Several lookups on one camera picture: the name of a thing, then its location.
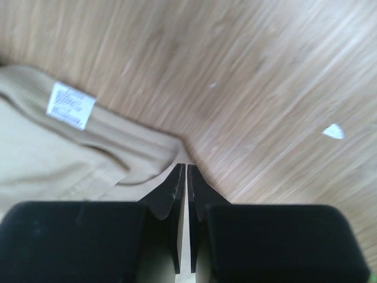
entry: black suede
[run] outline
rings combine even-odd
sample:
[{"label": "black suede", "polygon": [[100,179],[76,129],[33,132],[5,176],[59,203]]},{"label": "black suede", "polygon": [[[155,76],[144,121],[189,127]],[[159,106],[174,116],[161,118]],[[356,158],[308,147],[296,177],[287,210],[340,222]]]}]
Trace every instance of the black suede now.
[{"label": "black suede", "polygon": [[207,207],[219,282],[366,283],[369,270],[343,215],[321,205]]},{"label": "black suede", "polygon": [[28,202],[0,225],[0,282],[134,282],[147,208]]}]

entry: beige garment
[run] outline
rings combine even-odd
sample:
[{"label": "beige garment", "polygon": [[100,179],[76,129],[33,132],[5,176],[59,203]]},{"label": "beige garment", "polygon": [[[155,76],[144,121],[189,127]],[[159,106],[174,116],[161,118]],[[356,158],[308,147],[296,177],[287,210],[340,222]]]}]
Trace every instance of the beige garment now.
[{"label": "beige garment", "polygon": [[[0,68],[0,218],[25,200],[139,200],[191,163],[181,140],[96,105],[83,131],[47,116],[55,83],[31,67]],[[192,278],[185,241],[178,282]]]}]

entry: white care label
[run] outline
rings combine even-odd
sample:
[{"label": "white care label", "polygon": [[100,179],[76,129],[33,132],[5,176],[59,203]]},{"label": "white care label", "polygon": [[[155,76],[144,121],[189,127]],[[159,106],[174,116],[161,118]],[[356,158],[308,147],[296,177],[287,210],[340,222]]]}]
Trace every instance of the white care label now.
[{"label": "white care label", "polygon": [[56,82],[47,105],[46,115],[84,130],[95,98],[61,82]]}]

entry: wood grain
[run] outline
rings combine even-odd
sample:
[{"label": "wood grain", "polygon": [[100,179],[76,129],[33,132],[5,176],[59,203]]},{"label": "wood grain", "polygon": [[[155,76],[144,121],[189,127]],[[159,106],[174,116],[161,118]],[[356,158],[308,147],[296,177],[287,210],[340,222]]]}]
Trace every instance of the wood grain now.
[{"label": "wood grain", "polygon": [[181,136],[234,202],[338,207],[377,269],[375,0],[0,0],[0,60]]}]

